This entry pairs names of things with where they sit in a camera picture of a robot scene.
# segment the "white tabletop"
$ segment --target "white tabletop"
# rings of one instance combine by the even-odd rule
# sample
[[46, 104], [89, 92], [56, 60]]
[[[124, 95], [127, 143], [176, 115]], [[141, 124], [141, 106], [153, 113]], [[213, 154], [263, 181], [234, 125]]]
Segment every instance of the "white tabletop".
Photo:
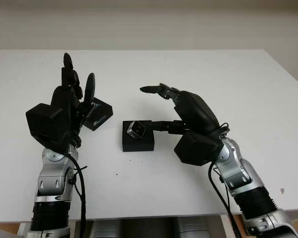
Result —
[[[155, 132], [153, 152], [122, 152], [123, 120], [174, 120], [172, 101], [139, 88], [163, 82], [199, 94], [235, 139], [276, 203], [298, 209], [298, 83], [257, 51], [68, 51], [84, 88], [96, 74], [96, 96], [114, 116], [81, 131], [87, 218], [204, 215], [224, 212], [207, 169], [182, 164], [180, 136]], [[0, 51], [0, 222], [29, 221], [42, 169], [42, 146], [25, 112], [51, 101], [61, 84], [64, 51]], [[214, 175], [225, 195], [223, 185]], [[232, 211], [239, 208], [233, 202]], [[70, 219], [79, 219], [76, 194]]]

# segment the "white wall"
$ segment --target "white wall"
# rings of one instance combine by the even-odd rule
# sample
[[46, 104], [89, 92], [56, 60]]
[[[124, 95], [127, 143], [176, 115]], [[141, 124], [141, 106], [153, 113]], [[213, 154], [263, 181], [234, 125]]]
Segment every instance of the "white wall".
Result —
[[0, 49], [265, 49], [298, 80], [298, 0], [0, 0]]

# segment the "robotic arm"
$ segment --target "robotic arm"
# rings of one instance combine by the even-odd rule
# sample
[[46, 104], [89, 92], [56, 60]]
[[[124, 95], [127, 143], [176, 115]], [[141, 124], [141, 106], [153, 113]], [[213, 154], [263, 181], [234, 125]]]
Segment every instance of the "robotic arm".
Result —
[[[170, 88], [165, 84], [146, 86], [140, 90], [173, 100], [174, 109], [181, 117], [183, 125], [178, 133], [183, 136], [174, 151], [181, 162], [186, 164], [202, 166], [211, 162], [210, 181], [229, 212], [233, 227], [237, 225], [212, 181], [211, 171], [214, 165], [239, 205], [249, 235], [261, 238], [298, 238], [298, 233], [284, 210], [277, 208], [252, 165], [242, 157], [238, 144], [226, 136], [229, 132], [228, 124], [220, 126], [216, 116], [200, 96]], [[159, 130], [170, 132], [172, 128], [165, 126]]]
[[[112, 116], [112, 111], [109, 115], [99, 115], [98, 108], [104, 109], [108, 105], [94, 98], [94, 92], [95, 76], [91, 73], [87, 79], [84, 100], [79, 101], [83, 94], [78, 75], [73, 70], [70, 55], [65, 53], [62, 85], [55, 89], [51, 105], [41, 103], [26, 112], [31, 135], [45, 147], [42, 153], [43, 169], [38, 179], [27, 238], [70, 237], [68, 212], [73, 185], [77, 190], [77, 173], [81, 183], [81, 194], [77, 190], [81, 199], [80, 237], [84, 235], [85, 188], [76, 150], [81, 145], [79, 132], [83, 125], [96, 130]], [[103, 118], [101, 123], [95, 120], [100, 117]]]

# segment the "black block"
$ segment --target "black block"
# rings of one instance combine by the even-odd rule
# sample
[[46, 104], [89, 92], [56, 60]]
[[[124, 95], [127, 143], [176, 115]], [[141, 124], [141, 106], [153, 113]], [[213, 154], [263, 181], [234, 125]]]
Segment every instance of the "black block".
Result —
[[134, 139], [127, 134], [127, 129], [133, 120], [123, 121], [123, 151], [153, 151], [154, 150], [154, 137], [153, 130], [148, 129], [147, 123], [151, 120], [140, 120], [139, 122], [146, 127], [144, 136], [141, 139]]
[[97, 98], [93, 99], [93, 103], [94, 109], [85, 121], [84, 126], [94, 131], [113, 115], [113, 108]]

